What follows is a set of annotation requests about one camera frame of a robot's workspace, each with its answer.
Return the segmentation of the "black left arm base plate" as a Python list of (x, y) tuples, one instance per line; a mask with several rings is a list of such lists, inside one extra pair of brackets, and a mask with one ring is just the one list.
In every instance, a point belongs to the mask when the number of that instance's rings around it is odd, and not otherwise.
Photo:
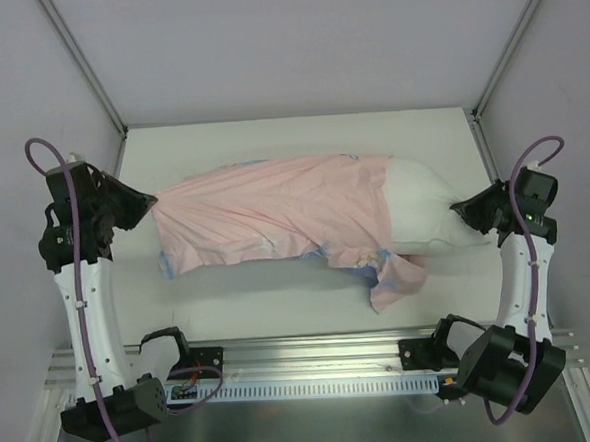
[(210, 379), (217, 378), (215, 369), (223, 371), (224, 348), (220, 346), (192, 347), (188, 355), (183, 355), (173, 366), (170, 379)]

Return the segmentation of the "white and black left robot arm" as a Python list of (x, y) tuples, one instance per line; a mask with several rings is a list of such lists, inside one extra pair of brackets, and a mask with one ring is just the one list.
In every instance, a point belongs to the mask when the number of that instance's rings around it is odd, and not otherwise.
[(187, 375), (192, 355), (178, 327), (142, 337), (129, 361), (112, 290), (114, 231), (131, 230), (157, 202), (83, 161), (46, 175), (52, 196), (39, 254), (52, 272), (66, 309), (74, 351), (74, 404), (61, 427), (91, 442), (105, 442), (160, 424), (167, 416), (167, 376)]

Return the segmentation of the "blue and pink printed pillowcase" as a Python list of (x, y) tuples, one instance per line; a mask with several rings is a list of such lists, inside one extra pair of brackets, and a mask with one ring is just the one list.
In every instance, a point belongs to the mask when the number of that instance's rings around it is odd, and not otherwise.
[(388, 156), (345, 154), (224, 166), (157, 193), (151, 210), (172, 276), (256, 260), (324, 258), (370, 281), (382, 312), (419, 291), (424, 262), (396, 254)]

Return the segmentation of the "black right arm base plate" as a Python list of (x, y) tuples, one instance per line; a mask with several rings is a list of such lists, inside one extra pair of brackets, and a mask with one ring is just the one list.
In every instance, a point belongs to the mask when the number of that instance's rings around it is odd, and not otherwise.
[(431, 337), (405, 338), (398, 342), (401, 369), (406, 371), (442, 370), (445, 367), (442, 350)]

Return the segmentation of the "white pillow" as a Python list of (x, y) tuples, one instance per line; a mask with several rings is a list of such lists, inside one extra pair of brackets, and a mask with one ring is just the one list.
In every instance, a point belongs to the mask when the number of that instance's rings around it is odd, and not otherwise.
[(456, 191), (426, 164), (391, 158), (385, 178), (382, 191), (397, 254), (445, 255), (489, 243), (450, 208), (459, 202)]

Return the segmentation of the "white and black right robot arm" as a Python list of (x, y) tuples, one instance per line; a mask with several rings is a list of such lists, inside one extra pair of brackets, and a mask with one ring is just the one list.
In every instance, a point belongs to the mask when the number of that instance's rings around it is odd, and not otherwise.
[(505, 411), (529, 414), (563, 372), (566, 353), (552, 343), (547, 318), (547, 279), (557, 241), (557, 222), (546, 215), (558, 193), (558, 181), (522, 167), (511, 180), (451, 206), (464, 223), (481, 234), (495, 231), (502, 262), (502, 286), (495, 323), (462, 338), (458, 315), (442, 318), (433, 334), (431, 355), (445, 367), (458, 363), (457, 375), (439, 386), (444, 403), (467, 396)]

